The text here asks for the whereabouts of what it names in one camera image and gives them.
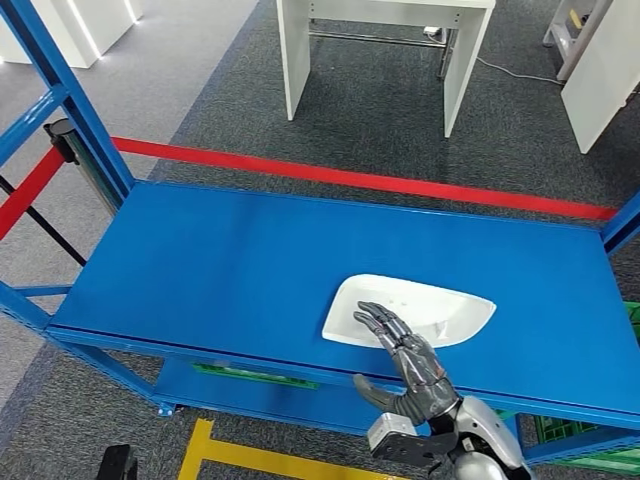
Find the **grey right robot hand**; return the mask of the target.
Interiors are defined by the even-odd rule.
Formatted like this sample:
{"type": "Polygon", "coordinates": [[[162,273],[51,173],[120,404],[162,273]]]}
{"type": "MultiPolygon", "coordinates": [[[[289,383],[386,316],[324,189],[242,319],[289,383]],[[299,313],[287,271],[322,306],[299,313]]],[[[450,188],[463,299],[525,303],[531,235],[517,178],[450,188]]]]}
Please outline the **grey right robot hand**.
{"type": "Polygon", "coordinates": [[[395,394],[377,388],[362,374],[355,375],[355,389],[368,403],[418,426],[447,415],[460,402],[435,350],[395,313],[380,304],[359,301],[353,317],[374,334],[405,385],[403,394],[395,394]]]}

